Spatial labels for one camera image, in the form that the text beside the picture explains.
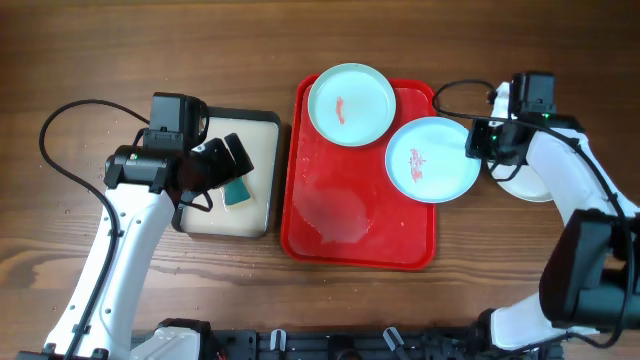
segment cable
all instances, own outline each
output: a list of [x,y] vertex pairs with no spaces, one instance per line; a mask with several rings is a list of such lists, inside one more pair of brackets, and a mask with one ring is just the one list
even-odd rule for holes
[[519,120],[514,120],[511,118],[511,104],[509,104],[508,107],[508,118],[507,119],[502,119],[502,118],[494,118],[494,117],[484,117],[484,116],[476,116],[476,115],[470,115],[470,114],[462,114],[462,113],[456,113],[456,112],[451,112],[451,111],[446,111],[446,110],[442,110],[439,106],[438,106],[438,97],[440,96],[440,94],[446,90],[447,88],[450,88],[452,86],[455,85],[461,85],[461,84],[481,84],[484,85],[486,87],[488,87],[489,89],[491,89],[491,91],[493,92],[491,94],[491,96],[495,95],[495,88],[493,87],[493,85],[491,85],[490,83],[488,83],[487,81],[484,80],[477,80],[477,79],[468,79],[468,80],[459,80],[459,81],[454,81],[454,82],[450,82],[447,83],[445,85],[443,85],[440,89],[438,89],[438,91],[436,91],[435,95],[433,96],[432,99],[432,105],[433,108],[436,110],[437,113],[442,113],[448,116],[452,116],[452,117],[458,117],[458,118],[463,118],[463,119],[470,119],[470,120],[480,120],[480,121],[496,121],[496,122],[501,122],[501,123],[511,123],[511,124],[516,124],[516,125],[520,125],[523,127],[528,127],[530,129],[534,129],[534,130],[538,130],[538,131],[542,131],[545,132],[557,139],[559,139],[560,141],[562,141],[563,143],[565,143],[567,146],[569,146],[573,151],[575,151],[576,154],[578,154],[578,156],[580,156],[580,158],[582,158],[582,160],[587,164],[587,166],[589,167],[589,169],[591,169],[591,171],[593,172],[594,176],[596,177],[596,179],[598,180],[598,182],[600,183],[600,186],[602,187],[602,190],[604,191],[604,193],[607,195],[607,199],[609,200],[609,202],[611,203],[611,206],[614,208],[617,216],[618,216],[618,224],[620,225],[622,232],[623,232],[623,236],[625,238],[625,245],[626,245],[626,250],[627,250],[627,284],[626,284],[626,288],[625,288],[625,292],[624,292],[624,298],[622,301],[622,308],[620,309],[620,315],[618,316],[618,319],[616,321],[616,325],[614,327],[614,330],[611,334],[611,337],[604,343],[598,343],[595,340],[591,339],[588,336],[582,335],[582,334],[578,334],[578,333],[573,333],[573,332],[566,332],[565,334],[556,336],[554,338],[545,340],[545,341],[541,341],[538,343],[534,343],[534,344],[529,344],[527,346],[521,347],[519,349],[516,350],[511,350],[511,351],[504,351],[502,352],[502,358],[505,357],[509,357],[509,356],[518,356],[518,355],[522,355],[523,353],[536,349],[536,348],[540,348],[558,341],[562,341],[562,340],[568,340],[571,338],[577,338],[580,339],[584,342],[586,342],[587,344],[599,348],[599,349],[607,349],[611,346],[613,346],[618,339],[620,338],[620,335],[622,334],[623,331],[623,327],[624,327],[624,317],[627,311],[627,307],[629,305],[629,301],[631,300],[631,295],[632,295],[632,290],[633,290],[633,280],[634,280],[634,276],[635,276],[635,266],[636,266],[636,259],[635,259],[635,253],[634,253],[634,248],[633,248],[633,239],[631,237],[631,229],[629,227],[629,222],[627,220],[627,217],[624,214],[624,211],[622,210],[622,207],[620,206],[620,203],[618,202],[618,197],[617,194],[614,194],[611,191],[611,188],[609,187],[609,184],[607,183],[607,181],[604,179],[604,177],[602,176],[602,174],[600,173],[600,170],[598,169],[598,167],[593,163],[593,161],[589,158],[589,156],[587,156],[587,154],[585,154],[585,152],[582,150],[582,147],[579,144],[578,139],[575,138],[569,138],[567,136],[564,136],[560,133],[558,133],[557,131],[551,130],[550,128],[546,128],[543,126],[539,126],[539,125],[535,125],[535,124],[530,124],[530,123],[526,123],[526,122],[522,122]]
[[76,348],[78,347],[78,344],[80,343],[80,339],[82,338],[82,335],[85,334],[85,329],[87,327],[87,324],[89,323],[89,319],[91,318],[91,314],[93,313],[93,310],[95,308],[96,301],[98,300],[100,292],[102,291],[102,287],[104,286],[104,281],[107,277],[107,274],[109,273],[111,263],[113,262],[116,245],[118,243],[118,233],[119,233],[118,220],[117,220],[118,214],[116,213],[116,210],[114,209],[113,205],[111,205],[109,200],[102,193],[100,193],[98,189],[93,187],[87,181],[82,180],[78,176],[74,175],[73,173],[69,172],[68,170],[64,169],[62,166],[58,165],[55,161],[53,161],[51,157],[49,157],[49,154],[47,153],[47,150],[45,149],[45,146],[44,146],[44,138],[47,133],[47,129],[49,128],[49,125],[51,124],[53,119],[55,119],[62,112],[68,109],[71,109],[72,107],[85,105],[85,104],[98,104],[98,105],[110,106],[126,112],[127,114],[144,122],[145,124],[149,124],[149,121],[147,119],[136,114],[132,110],[125,108],[124,106],[121,106],[109,101],[104,101],[104,100],[88,99],[88,100],[74,101],[72,103],[62,106],[61,108],[56,110],[53,114],[51,114],[49,118],[47,118],[47,120],[44,122],[44,125],[42,125],[42,130],[40,130],[40,138],[38,140],[38,145],[40,147],[40,154],[42,155],[44,160],[47,162],[47,164],[49,164],[49,166],[51,166],[54,170],[56,170],[60,174],[66,176],[67,178],[76,182],[80,186],[89,190],[93,195],[95,195],[98,198],[98,200],[100,200],[100,202],[105,207],[105,209],[107,209],[107,213],[109,214],[109,219],[111,220],[111,235],[110,235],[111,239],[109,241],[109,248],[105,256],[104,264],[102,265],[102,269],[100,270],[100,274],[98,275],[98,279],[96,280],[96,285],[91,291],[91,295],[89,296],[89,301],[87,302],[87,306],[85,307],[84,312],[82,313],[82,317],[80,318],[80,322],[78,323],[76,332],[73,335],[73,338],[71,339],[69,348],[67,349],[67,352],[64,355],[65,360],[71,359],[71,357],[76,351]]

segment tray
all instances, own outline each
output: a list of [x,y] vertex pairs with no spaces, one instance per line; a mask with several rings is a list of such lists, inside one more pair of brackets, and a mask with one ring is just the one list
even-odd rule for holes
[[396,96],[391,127],[369,145],[348,148],[324,139],[311,124],[307,100],[317,78],[304,79],[296,94],[280,238],[284,251],[301,261],[422,269],[435,255],[435,205],[402,195],[387,176],[384,154],[402,125],[435,115],[433,90],[420,81],[390,79]]

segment wooden table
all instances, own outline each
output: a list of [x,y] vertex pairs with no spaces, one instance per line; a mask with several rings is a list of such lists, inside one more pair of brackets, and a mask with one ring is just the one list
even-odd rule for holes
[[[215,106],[274,110],[291,122],[297,84],[343,62],[434,88],[548,70],[561,112],[577,116],[618,187],[640,202],[637,1],[67,2],[5,1],[0,10],[3,358],[41,348],[97,228],[98,201],[46,166],[37,146],[46,117],[77,99],[111,100],[148,116],[153,92],[178,92]],[[479,88],[444,100],[490,111]],[[104,189],[106,157],[140,125],[109,108],[77,108],[56,120],[47,147]],[[465,325],[535,292],[561,230],[552,203],[518,200],[487,174],[438,206],[437,255],[416,273],[295,262],[279,246],[277,223],[259,240],[194,241],[167,229],[135,327],[167,317],[218,329]],[[630,359],[639,341],[628,332],[606,352],[566,348],[572,359]]]

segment wood grain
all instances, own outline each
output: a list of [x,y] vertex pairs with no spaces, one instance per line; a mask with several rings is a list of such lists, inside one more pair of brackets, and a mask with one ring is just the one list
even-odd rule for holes
[[[342,62],[434,88],[548,70],[557,75],[559,109],[577,116],[601,164],[638,203],[638,4],[0,3],[0,357],[42,346],[97,229],[99,203],[38,152],[40,127],[60,105],[101,98],[148,116],[153,92],[169,91],[210,105],[274,110],[290,122],[297,84]],[[444,100],[466,112],[489,111],[473,87]],[[104,189],[98,176],[106,156],[141,125],[116,110],[77,108],[56,120],[47,147]],[[191,239],[167,229],[136,328],[167,317],[258,330],[463,325],[534,292],[562,229],[553,204],[515,199],[486,174],[465,196],[438,206],[437,255],[422,272],[294,262],[279,246],[278,226],[259,240]],[[638,333],[628,332],[606,352],[578,343],[566,349],[572,359],[632,359],[639,344]]]

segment table top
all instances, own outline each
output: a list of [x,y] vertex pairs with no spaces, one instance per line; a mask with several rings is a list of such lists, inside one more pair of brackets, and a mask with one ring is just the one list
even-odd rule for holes
[[[640,202],[637,1],[60,3],[9,0],[0,8],[2,358],[41,348],[98,226],[99,202],[49,168],[37,146],[47,116],[78,99],[148,116],[154,92],[177,92],[211,106],[273,110],[290,123],[297,84],[344,62],[434,88],[552,71],[560,112],[579,119],[618,188]],[[490,112],[476,87],[452,89],[443,101]],[[52,125],[47,148],[104,189],[106,157],[140,127],[117,110],[77,108]],[[275,195],[282,199],[281,187]],[[280,210],[273,207],[275,221],[258,240],[192,239],[167,229],[135,328],[168,317],[216,329],[466,325],[535,292],[562,231],[553,203],[516,199],[482,173],[464,196],[438,205],[435,260],[406,273],[293,261],[279,245]],[[626,332],[608,351],[565,348],[572,359],[630,359],[640,335]]]

